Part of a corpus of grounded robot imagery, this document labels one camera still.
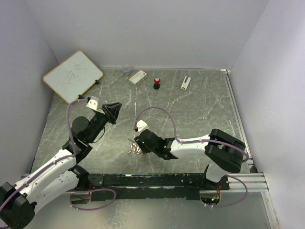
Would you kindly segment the large metal keyring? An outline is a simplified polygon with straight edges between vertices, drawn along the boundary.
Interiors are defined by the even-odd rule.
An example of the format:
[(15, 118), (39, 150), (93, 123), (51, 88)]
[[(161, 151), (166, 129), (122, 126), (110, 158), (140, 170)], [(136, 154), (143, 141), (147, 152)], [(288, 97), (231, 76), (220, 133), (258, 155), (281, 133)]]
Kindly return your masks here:
[(128, 140), (131, 142), (131, 149), (127, 152), (127, 154), (131, 154), (131, 153), (136, 155), (142, 154), (142, 150), (137, 145), (137, 143), (131, 138), (129, 138)]

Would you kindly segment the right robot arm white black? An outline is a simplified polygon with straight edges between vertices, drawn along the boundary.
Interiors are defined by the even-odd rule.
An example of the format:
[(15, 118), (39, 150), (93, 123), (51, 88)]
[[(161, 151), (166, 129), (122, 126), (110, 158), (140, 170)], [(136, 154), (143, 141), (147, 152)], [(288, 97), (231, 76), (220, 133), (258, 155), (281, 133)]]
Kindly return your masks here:
[(208, 156), (212, 163), (206, 169), (202, 184), (209, 190), (214, 189), (228, 173), (239, 173), (242, 163), (248, 159), (244, 151), (245, 143), (220, 129), (213, 129), (210, 134), (202, 137), (180, 140), (163, 139), (145, 129), (134, 140), (143, 153), (153, 152), (164, 160)]

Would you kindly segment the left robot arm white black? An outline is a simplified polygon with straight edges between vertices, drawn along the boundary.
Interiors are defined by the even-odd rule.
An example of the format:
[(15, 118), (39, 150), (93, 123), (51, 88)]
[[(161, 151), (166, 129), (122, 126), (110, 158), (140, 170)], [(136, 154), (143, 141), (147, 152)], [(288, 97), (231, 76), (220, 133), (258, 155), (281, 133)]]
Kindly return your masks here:
[(88, 172), (78, 166), (92, 150), (99, 133), (107, 123), (116, 124), (122, 104), (119, 102), (100, 104), (97, 99), (84, 100), (94, 112), (91, 120), (84, 116), (70, 121), (70, 107), (80, 100), (71, 102), (66, 109), (69, 140), (55, 156), (33, 173), (14, 184), (8, 182), (0, 187), (0, 219), (8, 229), (23, 229), (35, 214), (62, 193), (88, 187)]

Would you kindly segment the white green staples box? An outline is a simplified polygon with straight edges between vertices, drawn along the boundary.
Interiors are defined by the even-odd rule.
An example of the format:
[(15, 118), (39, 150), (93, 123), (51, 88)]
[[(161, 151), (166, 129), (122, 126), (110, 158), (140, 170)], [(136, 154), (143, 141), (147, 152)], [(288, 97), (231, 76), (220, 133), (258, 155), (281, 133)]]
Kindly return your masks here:
[(139, 70), (135, 75), (133, 75), (129, 79), (129, 82), (136, 87), (146, 78), (147, 78), (147, 73), (144, 72), (143, 70)]

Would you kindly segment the clear cup of paperclips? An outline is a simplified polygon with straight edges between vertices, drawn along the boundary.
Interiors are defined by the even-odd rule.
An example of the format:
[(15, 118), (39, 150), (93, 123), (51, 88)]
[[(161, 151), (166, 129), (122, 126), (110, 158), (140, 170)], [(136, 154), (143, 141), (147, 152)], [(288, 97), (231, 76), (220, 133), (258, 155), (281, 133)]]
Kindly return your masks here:
[(122, 73), (124, 76), (129, 76), (131, 74), (131, 67), (129, 65), (122, 66)]

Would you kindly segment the red black stamp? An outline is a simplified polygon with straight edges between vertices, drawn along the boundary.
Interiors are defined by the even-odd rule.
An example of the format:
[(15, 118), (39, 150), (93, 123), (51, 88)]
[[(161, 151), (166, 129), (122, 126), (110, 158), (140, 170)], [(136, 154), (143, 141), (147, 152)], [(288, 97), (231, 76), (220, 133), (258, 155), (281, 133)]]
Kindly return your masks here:
[(156, 78), (154, 79), (153, 88), (154, 88), (155, 90), (158, 90), (158, 89), (160, 88), (160, 78), (159, 78), (159, 77), (156, 77)]

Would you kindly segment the white clip tool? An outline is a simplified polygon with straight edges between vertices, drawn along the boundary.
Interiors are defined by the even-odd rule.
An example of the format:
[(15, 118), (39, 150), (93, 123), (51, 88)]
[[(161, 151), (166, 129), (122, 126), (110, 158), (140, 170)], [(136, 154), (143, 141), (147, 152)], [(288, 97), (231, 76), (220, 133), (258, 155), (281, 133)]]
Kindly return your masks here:
[(181, 84), (181, 89), (186, 90), (189, 86), (190, 81), (191, 81), (191, 77), (185, 76), (185, 78)]

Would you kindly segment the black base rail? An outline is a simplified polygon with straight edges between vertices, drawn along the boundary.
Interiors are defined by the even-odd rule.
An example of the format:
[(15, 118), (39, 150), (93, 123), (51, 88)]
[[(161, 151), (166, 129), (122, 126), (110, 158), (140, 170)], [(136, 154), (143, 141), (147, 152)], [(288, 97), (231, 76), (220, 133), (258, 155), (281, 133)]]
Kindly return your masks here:
[(201, 191), (214, 194), (218, 186), (221, 190), (229, 190), (228, 178), (224, 176), (214, 183), (207, 180), (204, 173), (89, 174), (73, 191), (109, 188), (115, 191), (116, 199), (199, 200)]

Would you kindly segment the small whiteboard yellow frame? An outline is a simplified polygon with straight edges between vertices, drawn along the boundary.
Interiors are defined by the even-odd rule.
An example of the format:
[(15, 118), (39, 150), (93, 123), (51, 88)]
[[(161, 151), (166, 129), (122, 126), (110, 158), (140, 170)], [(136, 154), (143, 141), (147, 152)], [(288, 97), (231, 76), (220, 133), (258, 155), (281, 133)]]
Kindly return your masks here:
[(102, 70), (79, 50), (44, 75), (42, 80), (69, 104), (88, 91), (102, 77)]

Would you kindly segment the aluminium frame rail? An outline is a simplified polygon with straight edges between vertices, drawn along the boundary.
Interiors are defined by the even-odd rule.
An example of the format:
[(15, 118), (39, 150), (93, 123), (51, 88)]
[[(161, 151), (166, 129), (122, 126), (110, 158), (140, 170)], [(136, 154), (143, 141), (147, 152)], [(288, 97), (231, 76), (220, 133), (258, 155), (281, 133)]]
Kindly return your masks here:
[(245, 143), (246, 145), (246, 152), (249, 155), (249, 159), (243, 163), (243, 167), (247, 167), (247, 169), (249, 169), (248, 173), (237, 173), (237, 174), (231, 174), (231, 176), (238, 178), (239, 180), (241, 180), (246, 186), (247, 186), (247, 190), (248, 192), (268, 192), (269, 188), (265, 179), (265, 176), (263, 173), (258, 173), (255, 172), (255, 165), (254, 165), (254, 161), (253, 161), (253, 157), (251, 155), (250, 149), (249, 149), (249, 145), (246, 139), (246, 135), (245, 135), (245, 131), (244, 131), (244, 127), (241, 121), (241, 117), (237, 108), (237, 103), (234, 97), (234, 93), (233, 93), (233, 89), (231, 86), (231, 82), (229, 79), (229, 73), (230, 70), (227, 69), (221, 69), (222, 74), (224, 75), (225, 81), (226, 81), (226, 85), (227, 85), (227, 89), (230, 95), (230, 99), (231, 99), (231, 104), (233, 106), (233, 112), (234, 112), (234, 116), (236, 118), (237, 121), (237, 127), (239, 130), (239, 134), (241, 137), (241, 140)]

